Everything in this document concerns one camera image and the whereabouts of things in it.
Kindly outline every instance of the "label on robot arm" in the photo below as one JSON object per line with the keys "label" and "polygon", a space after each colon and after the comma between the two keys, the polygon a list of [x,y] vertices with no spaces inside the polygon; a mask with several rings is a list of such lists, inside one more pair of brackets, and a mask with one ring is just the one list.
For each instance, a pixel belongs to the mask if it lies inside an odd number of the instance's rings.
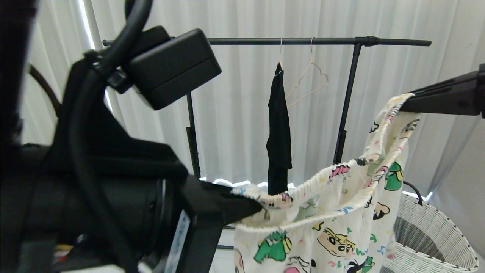
{"label": "label on robot arm", "polygon": [[170,247],[170,252],[168,254],[165,270],[163,272],[175,273],[177,271],[178,261],[180,260],[180,255],[182,254],[182,248],[185,242],[185,237],[187,236],[187,231],[189,230],[189,226],[190,218],[185,210],[182,210],[180,213],[180,218],[178,219],[174,240],[172,241],[172,246]]}

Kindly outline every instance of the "wicker basket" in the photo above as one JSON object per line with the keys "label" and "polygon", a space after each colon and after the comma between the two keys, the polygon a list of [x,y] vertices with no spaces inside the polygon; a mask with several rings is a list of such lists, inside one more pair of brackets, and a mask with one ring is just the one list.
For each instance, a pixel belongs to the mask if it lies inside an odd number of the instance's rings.
{"label": "wicker basket", "polygon": [[382,273],[457,273],[478,270],[478,258],[456,225],[430,204],[404,195],[394,225],[397,254]]}

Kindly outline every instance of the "black metal rack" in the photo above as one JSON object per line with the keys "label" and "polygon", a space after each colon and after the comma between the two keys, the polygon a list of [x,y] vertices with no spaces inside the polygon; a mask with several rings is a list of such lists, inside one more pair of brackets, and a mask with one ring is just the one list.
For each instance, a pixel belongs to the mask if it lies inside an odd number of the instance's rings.
{"label": "black metal rack", "polygon": [[[349,80],[345,91],[345,99],[343,102],[342,116],[340,118],[339,133],[337,135],[337,143],[335,145],[334,164],[340,163],[342,160],[343,146],[347,131],[345,131],[345,123],[347,121],[347,113],[350,105],[350,97],[352,95],[352,88],[354,86],[354,79],[357,71],[357,62],[360,56],[362,47],[372,47],[377,45],[394,45],[394,46],[419,46],[429,47],[431,41],[428,40],[410,40],[410,39],[382,39],[375,36],[365,37],[348,37],[348,38],[321,38],[321,37],[307,37],[307,38],[209,38],[211,45],[353,45],[354,51],[352,56],[352,64],[350,65]],[[111,41],[103,41],[103,45],[108,46]],[[187,94],[187,106],[189,110],[190,126],[187,127],[187,138],[189,142],[189,149],[192,159],[192,167],[194,175],[200,178],[200,165],[198,159],[197,137],[195,133],[194,108],[192,104],[192,96]]]}

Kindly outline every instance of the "hanging black clothing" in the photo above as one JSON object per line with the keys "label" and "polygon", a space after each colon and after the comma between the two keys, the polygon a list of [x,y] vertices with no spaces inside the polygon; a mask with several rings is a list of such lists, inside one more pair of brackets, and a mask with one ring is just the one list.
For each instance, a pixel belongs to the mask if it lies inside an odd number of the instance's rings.
{"label": "hanging black clothing", "polygon": [[268,103],[270,136],[266,143],[268,150],[268,193],[279,194],[288,190],[288,170],[291,169],[290,118],[286,107],[283,87],[283,70],[280,63],[276,67],[271,84]]}

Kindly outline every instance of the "pleated curtain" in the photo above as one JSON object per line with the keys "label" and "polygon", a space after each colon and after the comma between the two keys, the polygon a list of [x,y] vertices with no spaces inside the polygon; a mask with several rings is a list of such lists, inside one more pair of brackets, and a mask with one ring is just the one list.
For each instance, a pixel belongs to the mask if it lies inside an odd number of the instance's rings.
{"label": "pleated curtain", "polygon": [[[69,64],[91,46],[101,49],[101,40],[112,40],[121,31],[124,5],[120,0],[50,0],[43,1],[42,9],[58,21],[72,22],[55,25],[49,16],[40,17],[37,48],[32,51],[33,59],[44,58],[39,70],[48,74],[61,96]],[[78,14],[66,18],[68,12]],[[54,30],[45,30],[53,24]],[[156,0],[146,29],[156,25],[164,26],[172,36],[200,28],[207,37],[374,35],[432,40],[430,47],[362,48],[343,161],[362,153],[372,120],[389,98],[476,70],[485,62],[482,0]],[[78,34],[81,29],[87,35]],[[55,39],[48,36],[50,32]],[[207,181],[229,184],[263,183],[268,171],[267,104],[274,69],[281,59],[288,93],[310,62],[310,46],[283,46],[281,54],[278,45],[212,48],[223,72],[192,92],[201,175]],[[352,51],[348,45],[313,46],[315,63],[328,75],[329,83],[289,108],[293,169],[288,177],[294,185],[332,164]],[[287,98],[288,105],[324,84],[326,78],[311,68]],[[49,143],[55,117],[41,91],[27,87],[32,90],[26,92],[31,97],[24,107],[25,119],[30,120],[25,139]],[[43,101],[34,103],[40,97]],[[185,98],[155,112],[134,91],[119,95],[108,90],[106,103],[131,136],[168,143],[192,171]],[[405,180],[424,195],[432,191],[453,166],[477,121],[476,117],[423,115],[410,141]]]}

